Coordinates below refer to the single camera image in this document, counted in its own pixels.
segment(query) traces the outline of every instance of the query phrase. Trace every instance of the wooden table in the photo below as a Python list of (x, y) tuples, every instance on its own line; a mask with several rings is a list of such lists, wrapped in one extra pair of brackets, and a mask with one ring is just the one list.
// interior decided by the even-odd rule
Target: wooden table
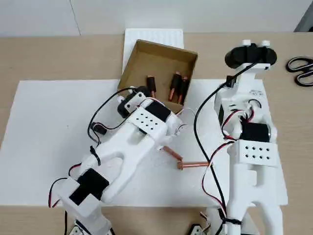
[[(277, 52), (277, 63), (264, 73), (263, 78), (272, 118), (278, 129), (279, 151), (289, 196), (289, 205), (283, 207), (285, 234), (311, 235), (313, 88), (297, 86), (293, 82), (294, 74), (285, 71), (285, 63), (295, 56), (313, 55), (313, 34), (185, 34), (185, 48), (199, 53), (194, 78), (223, 78), (234, 74), (225, 65), (224, 56), (242, 39), (254, 42), (268, 39)], [(20, 80), (119, 78), (122, 53), (121, 35), (0, 38), (0, 141)], [(190, 224), (201, 221), (199, 210), (203, 209), (114, 207), (105, 208), (104, 213), (112, 221), (117, 235), (183, 235)], [(256, 210), (251, 210), (251, 213), (259, 224)], [(62, 209), (2, 206), (0, 235), (60, 235), (63, 234), (63, 220)]]

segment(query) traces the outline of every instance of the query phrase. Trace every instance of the white robotic arm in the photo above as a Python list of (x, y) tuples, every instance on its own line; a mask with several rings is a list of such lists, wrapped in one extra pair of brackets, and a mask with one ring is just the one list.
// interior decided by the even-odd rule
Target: white robotic arm
[[(106, 235), (110, 221), (101, 213), (101, 205), (110, 202), (133, 177), (138, 164), (153, 149), (175, 135), (181, 120), (161, 102), (137, 92), (125, 107), (130, 116), (116, 133), (100, 144), (81, 164), (77, 180), (69, 177), (58, 191), (65, 210), (78, 225), (92, 235)], [(120, 173), (112, 182), (101, 176), (101, 164), (112, 158), (123, 160)]]
[[(263, 49), (265, 45), (268, 48), (269, 42), (263, 42), (259, 48)], [(238, 48), (247, 50), (250, 46), (251, 43), (245, 40), (244, 46)], [(238, 58), (238, 49), (236, 53), (232, 56)], [(283, 218), (276, 190), (279, 170), (277, 129), (266, 108), (264, 94), (254, 80), (256, 73), (269, 69), (275, 61), (276, 55), (271, 63), (256, 64), (238, 76), (236, 82), (222, 88), (215, 97), (214, 109), (222, 132), (226, 139), (235, 141), (227, 150), (230, 166), (226, 213), (230, 221), (224, 221), (226, 226), (220, 232), (221, 235), (258, 234), (246, 212), (251, 204), (261, 208), (266, 235), (283, 234)], [(250, 64), (238, 65), (237, 70), (241, 71)], [(211, 234), (214, 235), (223, 221), (216, 208), (208, 208), (207, 213), (213, 217)]]

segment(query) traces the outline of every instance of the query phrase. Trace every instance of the white paper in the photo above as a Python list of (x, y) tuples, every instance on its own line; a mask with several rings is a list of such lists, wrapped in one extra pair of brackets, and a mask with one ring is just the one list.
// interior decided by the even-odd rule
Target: white paper
[[(193, 80), (185, 107), (197, 110), (203, 100), (223, 80)], [(261, 80), (256, 80), (264, 91)], [(51, 183), (66, 177), (70, 166), (89, 154), (94, 144), (87, 126), (94, 111), (116, 91), (118, 80), (21, 81), (18, 85), (0, 151), (0, 205), (47, 205)], [(218, 118), (209, 101), (199, 117), (199, 137), (207, 153), (223, 142)], [(122, 118), (113, 100), (99, 113), (97, 120), (110, 126)], [(193, 115), (186, 110), (182, 119), (191, 126), (170, 147), (184, 161), (205, 161), (193, 133)], [(118, 174), (119, 160), (103, 166), (111, 180)], [(226, 149), (214, 159), (216, 174), (228, 200), (228, 164)], [(139, 165), (126, 188), (111, 205), (120, 206), (207, 206), (211, 199), (201, 190), (205, 168), (180, 171), (177, 161), (162, 151), (152, 151)], [(287, 203), (282, 172), (278, 187), (281, 203)], [(211, 172), (205, 178), (207, 191), (218, 196)]]

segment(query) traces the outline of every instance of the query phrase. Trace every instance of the cardboard box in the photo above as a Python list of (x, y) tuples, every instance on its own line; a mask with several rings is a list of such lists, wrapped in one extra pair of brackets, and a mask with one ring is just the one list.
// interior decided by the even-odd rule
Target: cardboard box
[(173, 112), (178, 112), (182, 105), (177, 104), (177, 94), (173, 102), (168, 101), (173, 74), (179, 71), (183, 77), (191, 79), (197, 58), (196, 52), (137, 40), (118, 89), (146, 86), (146, 78), (151, 75), (155, 77), (156, 98)]

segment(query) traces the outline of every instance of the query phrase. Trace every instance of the scissors handle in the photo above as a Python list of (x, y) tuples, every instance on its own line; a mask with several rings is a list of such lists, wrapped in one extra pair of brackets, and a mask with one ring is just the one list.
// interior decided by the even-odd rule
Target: scissors handle
[[(298, 67), (293, 67), (292, 63), (294, 63), (296, 61), (304, 61), (304, 62), (307, 62), (307, 63), (305, 65), (301, 65), (301, 66), (298, 66)], [(311, 67), (313, 68), (313, 59), (311, 59), (309, 57), (304, 57), (304, 56), (294, 57), (291, 60), (289, 60), (287, 62), (287, 64), (286, 64), (286, 70), (288, 72), (299, 72), (299, 71), (306, 72)]]
[(304, 82), (301, 82), (301, 79), (304, 78), (304, 77), (308, 77), (310, 75), (313, 75), (313, 70), (309, 70), (307, 72), (304, 72), (302, 74), (299, 74), (298, 76), (296, 76), (294, 78), (294, 81), (297, 85), (301, 86), (301, 87), (313, 87), (313, 82), (309, 82), (309, 83), (304, 83)]

